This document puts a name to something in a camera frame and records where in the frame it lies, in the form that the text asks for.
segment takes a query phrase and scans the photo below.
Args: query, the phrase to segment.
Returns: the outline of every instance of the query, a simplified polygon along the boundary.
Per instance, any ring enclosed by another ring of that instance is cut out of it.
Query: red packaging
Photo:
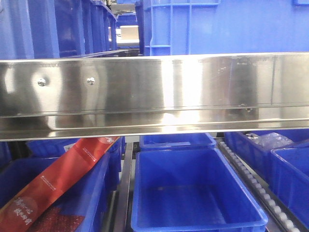
[[[80,139],[0,209],[0,232],[25,232],[119,137]]]

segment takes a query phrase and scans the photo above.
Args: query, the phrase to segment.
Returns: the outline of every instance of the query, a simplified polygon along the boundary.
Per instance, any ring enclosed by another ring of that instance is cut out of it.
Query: clear plastic bag
[[[261,145],[267,150],[275,149],[278,147],[290,145],[293,141],[281,134],[272,132],[264,135],[257,135],[254,133],[247,134],[248,138],[254,141],[256,144]]]

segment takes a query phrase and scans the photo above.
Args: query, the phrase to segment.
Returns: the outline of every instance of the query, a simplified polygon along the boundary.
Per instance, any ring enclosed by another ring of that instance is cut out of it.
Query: blue plastic bin
[[[93,53],[91,6],[92,6],[92,0],[82,0],[83,26],[84,26],[84,39],[85,39],[85,53],[86,54]]]
[[[11,152],[7,142],[0,142],[0,168],[12,160]]]
[[[137,154],[135,232],[264,232],[267,217],[217,149]]]
[[[137,25],[136,13],[125,13],[118,15],[116,23],[116,26],[118,28],[121,26],[133,26],[133,25]]]
[[[60,57],[85,54],[82,2],[54,0]]]
[[[271,153],[271,190],[309,228],[309,148]]]
[[[1,0],[0,41],[0,59],[34,58],[27,1]]]
[[[121,154],[124,154],[126,152],[126,137],[122,137],[121,140]]]
[[[121,142],[122,138],[119,138],[113,146],[107,151],[110,154],[111,160],[109,163],[111,181],[109,183],[112,190],[117,189],[119,184],[119,172],[121,172]]]
[[[34,157],[59,157],[67,152],[78,139],[46,139],[27,142]]]
[[[134,4],[136,0],[117,0],[117,4]]]
[[[93,51],[96,53],[116,50],[116,18],[103,2],[99,0],[92,2]]]
[[[208,133],[158,134],[140,136],[140,150],[182,150],[214,148],[215,140]]]
[[[140,54],[144,54],[144,13],[142,1],[135,3],[136,19],[139,25]]]
[[[145,55],[309,51],[307,0],[143,0]]]
[[[276,132],[291,139],[294,143],[284,147],[302,146],[301,142],[309,139],[309,129],[303,130],[265,130],[252,131],[257,135]],[[230,149],[244,159],[268,183],[271,177],[270,150],[263,148],[241,132],[224,133],[225,142]]]
[[[99,232],[101,215],[107,208],[105,187],[108,178],[109,155],[105,154],[95,167],[62,195],[54,204],[61,214],[85,216],[77,232]],[[0,174],[0,208],[57,158],[19,159]]]

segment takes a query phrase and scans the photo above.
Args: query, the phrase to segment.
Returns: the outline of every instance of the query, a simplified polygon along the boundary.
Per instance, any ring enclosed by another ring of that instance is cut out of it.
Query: metal rail
[[[308,75],[309,53],[0,61],[0,140],[307,128]]]
[[[114,230],[113,230],[114,232],[124,232],[126,230],[132,155],[133,155],[133,143],[127,143],[125,162],[119,186],[119,198],[114,221]]]
[[[218,147],[265,209],[268,216],[268,224],[266,226],[268,232],[309,232],[293,213],[268,189],[268,185],[249,166],[243,163],[224,142],[220,142]]]

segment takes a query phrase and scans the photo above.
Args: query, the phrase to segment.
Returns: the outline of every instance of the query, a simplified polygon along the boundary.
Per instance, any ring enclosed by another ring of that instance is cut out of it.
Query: stainless steel beam
[[[309,105],[309,53],[0,61],[0,116]]]
[[[0,140],[309,127],[309,53],[0,61]]]

